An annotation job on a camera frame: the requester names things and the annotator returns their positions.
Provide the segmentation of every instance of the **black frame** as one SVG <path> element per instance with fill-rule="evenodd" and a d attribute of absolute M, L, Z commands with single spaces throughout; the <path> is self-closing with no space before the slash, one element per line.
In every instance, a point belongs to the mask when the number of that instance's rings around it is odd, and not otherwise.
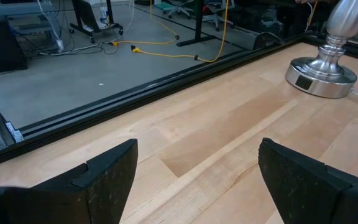
<path fill-rule="evenodd" d="M 321 34 L 308 32 L 288 39 L 281 45 L 274 44 L 252 52 L 239 50 L 221 57 L 217 62 L 202 63 L 167 77 L 145 83 L 130 90 L 25 126 L 19 129 L 25 141 L 1 150 L 0 163 L 286 49 L 297 43 L 304 42 L 316 46 L 321 45 L 324 43 L 324 37 L 325 36 Z M 358 44 L 348 43 L 344 48 L 346 49 L 346 55 L 358 58 Z"/>

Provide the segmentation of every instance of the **wood grain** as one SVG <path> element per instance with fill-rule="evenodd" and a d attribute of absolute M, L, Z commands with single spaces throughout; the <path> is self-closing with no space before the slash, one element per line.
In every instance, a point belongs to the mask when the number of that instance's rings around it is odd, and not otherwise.
<path fill-rule="evenodd" d="M 320 98 L 285 81 L 292 58 L 316 53 L 294 45 L 11 159 L 0 185 L 31 187 L 137 138 L 122 223 L 282 224 L 257 165 L 263 137 L 358 175 L 358 96 Z M 358 75 L 358 59 L 340 62 Z"/>

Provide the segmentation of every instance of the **concrete floor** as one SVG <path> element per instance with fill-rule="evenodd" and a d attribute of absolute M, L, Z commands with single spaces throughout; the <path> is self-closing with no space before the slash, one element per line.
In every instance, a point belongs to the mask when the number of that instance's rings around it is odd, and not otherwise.
<path fill-rule="evenodd" d="M 66 3 L 66 9 L 69 9 L 65 11 L 68 22 L 75 23 L 71 2 L 66 1 Z M 99 7 L 94 7 L 93 11 L 98 18 Z M 115 22 L 123 25 L 126 30 L 131 20 L 127 3 L 114 2 L 112 11 Z M 160 13 L 158 9 L 154 11 L 156 14 Z M 62 18 L 63 13 L 60 12 L 58 20 L 61 22 Z M 175 30 L 181 40 L 194 37 L 195 33 L 191 29 L 162 19 L 158 20 Z M 194 20 L 188 20 L 185 17 L 175 16 L 173 20 L 184 23 L 186 26 L 195 26 Z M 214 31 L 213 26 L 204 26 L 203 31 L 220 35 Z M 91 45 L 89 37 L 80 32 L 75 32 L 72 37 L 75 40 L 75 48 Z M 115 37 L 111 30 L 95 36 L 96 42 L 104 42 L 113 38 Z M 150 20 L 148 12 L 135 9 L 134 21 L 120 40 L 166 42 L 172 38 L 169 31 Z M 63 33 L 62 39 L 67 44 L 69 39 L 67 32 Z M 254 42 L 252 37 L 236 30 L 228 30 L 227 39 L 244 47 Z M 186 47 L 177 47 L 175 44 L 137 45 L 137 47 L 162 54 L 197 54 L 202 58 L 215 58 L 220 45 L 221 41 L 216 39 Z M 131 52 L 130 46 L 130 44 L 120 45 L 114 55 L 95 53 L 39 57 L 29 61 L 27 70 L 1 74 L 0 112 L 16 128 L 21 128 L 201 63 L 192 58 L 166 58 L 134 54 Z M 67 45 L 66 49 L 70 50 L 72 47 L 73 41 Z M 105 45 L 104 48 L 107 52 L 115 51 L 115 47 L 110 45 Z M 83 53 L 95 50 L 97 49 L 90 49 Z M 238 50 L 240 48 L 225 44 L 223 55 Z"/>

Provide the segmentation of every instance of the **black table leg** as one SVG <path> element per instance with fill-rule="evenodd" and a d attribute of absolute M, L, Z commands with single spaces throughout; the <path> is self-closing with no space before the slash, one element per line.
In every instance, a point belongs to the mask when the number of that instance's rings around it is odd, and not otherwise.
<path fill-rule="evenodd" d="M 201 26 L 203 25 L 203 5 L 204 5 L 203 0 L 196 0 L 196 34 L 195 34 L 195 38 L 192 40 L 186 40 L 186 41 L 177 43 L 178 47 L 195 44 L 195 43 L 206 41 L 206 40 L 212 40 L 212 39 L 216 38 L 213 35 L 201 37 Z"/>

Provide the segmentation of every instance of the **metal clamp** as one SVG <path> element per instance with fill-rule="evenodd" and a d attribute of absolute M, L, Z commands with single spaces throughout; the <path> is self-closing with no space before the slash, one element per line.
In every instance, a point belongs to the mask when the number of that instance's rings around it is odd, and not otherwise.
<path fill-rule="evenodd" d="M 23 135 L 0 113 L 0 150 L 23 141 Z"/>

